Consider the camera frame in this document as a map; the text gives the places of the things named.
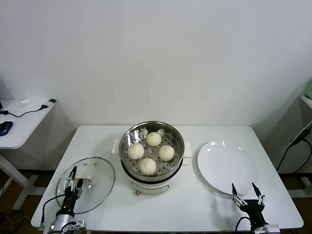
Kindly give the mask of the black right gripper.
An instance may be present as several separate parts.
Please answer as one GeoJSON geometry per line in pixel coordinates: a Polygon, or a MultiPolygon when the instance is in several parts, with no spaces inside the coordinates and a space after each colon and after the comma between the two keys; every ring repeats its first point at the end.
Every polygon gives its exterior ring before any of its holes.
{"type": "Polygon", "coordinates": [[[264,210],[264,198],[265,195],[263,195],[260,191],[260,189],[252,183],[254,192],[256,196],[258,197],[258,200],[256,199],[241,199],[238,196],[237,190],[232,183],[232,195],[233,195],[233,201],[237,207],[240,208],[241,211],[247,213],[251,226],[264,226],[267,224],[265,221],[262,211],[264,210]]]}

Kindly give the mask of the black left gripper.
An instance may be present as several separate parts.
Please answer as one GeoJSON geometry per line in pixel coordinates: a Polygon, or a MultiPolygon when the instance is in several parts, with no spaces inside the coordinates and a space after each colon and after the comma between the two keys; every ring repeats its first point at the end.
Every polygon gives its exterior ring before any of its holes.
{"type": "Polygon", "coordinates": [[[75,207],[76,201],[80,197],[80,194],[82,192],[82,185],[83,185],[83,179],[80,178],[77,180],[76,188],[75,188],[76,172],[77,172],[77,166],[74,166],[68,178],[66,178],[65,191],[64,191],[65,198],[63,200],[63,203],[60,209],[61,215],[75,215],[74,207],[75,207]]]}

